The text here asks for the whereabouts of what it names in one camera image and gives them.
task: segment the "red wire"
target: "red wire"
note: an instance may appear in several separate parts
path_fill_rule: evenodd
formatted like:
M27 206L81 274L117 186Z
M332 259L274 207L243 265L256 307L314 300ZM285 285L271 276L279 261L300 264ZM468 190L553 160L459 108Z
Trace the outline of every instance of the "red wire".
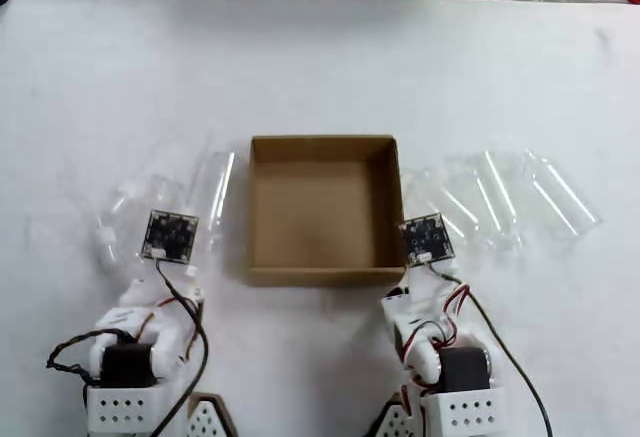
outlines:
M458 308L456 309L456 315L460 315L460 310L462 309L462 304L464 304L465 299L467 298L467 296L469 295L469 286L467 285L467 287L464 289L464 292L462 293L462 296L460 297L460 300L458 300Z
M402 407L404 407L404 411L407 413L407 415L411 417L411 404L409 404L409 395L407 394L407 386L403 385L400 388L400 392L402 393Z

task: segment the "white plastic bracket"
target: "white plastic bracket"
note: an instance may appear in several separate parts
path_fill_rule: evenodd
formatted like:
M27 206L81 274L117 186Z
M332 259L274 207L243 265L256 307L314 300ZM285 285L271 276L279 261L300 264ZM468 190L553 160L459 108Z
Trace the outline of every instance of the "white plastic bracket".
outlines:
M198 403L187 424L187 437L229 437L212 402Z
M499 387L425 397L431 437L494 435L507 429L505 392Z

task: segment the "white fabric surface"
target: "white fabric surface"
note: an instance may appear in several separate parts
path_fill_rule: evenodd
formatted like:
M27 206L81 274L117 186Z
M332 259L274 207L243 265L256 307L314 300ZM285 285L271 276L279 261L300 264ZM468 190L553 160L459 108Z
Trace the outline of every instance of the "white fabric surface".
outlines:
M212 130L245 155L253 134L392 133L409 167L484 147L555 158L604 225L558 255L461 255L461 274L557 436L637 435L639 35L627 6L12 0L0 9L0 433L82 435L79 379L44 362L122 292L97 270L87 209L162 142ZM204 282L200 390L223 395L243 437L362 435L400 374L384 289L244 286L242 194ZM542 436L511 369L506 386L511 435Z

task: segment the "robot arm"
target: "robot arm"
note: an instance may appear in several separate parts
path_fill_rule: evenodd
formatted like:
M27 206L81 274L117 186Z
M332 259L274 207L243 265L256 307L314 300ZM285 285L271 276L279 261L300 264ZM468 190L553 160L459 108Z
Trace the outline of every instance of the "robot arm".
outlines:
M415 436L503 432L505 397L492 378L497 359L492 358L491 342L446 311L416 305L409 288L399 290L385 297L382 306L407 375L401 392L402 425Z

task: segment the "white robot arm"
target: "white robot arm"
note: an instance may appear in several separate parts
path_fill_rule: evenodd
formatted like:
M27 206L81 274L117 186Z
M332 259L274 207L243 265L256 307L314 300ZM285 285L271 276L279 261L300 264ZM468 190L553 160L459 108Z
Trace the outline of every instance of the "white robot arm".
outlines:
M520 373L540 408L547 436L553 432L542 400L531 380L498 335L468 284L434 268L454 257L440 214L405 222L408 272L383 300L388 330L406 379L367 437L471 437L504 433L507 425L505 389L498 372L506 355ZM429 277L455 288L443 298L425 291ZM458 319L469 298L491 331L472 329Z

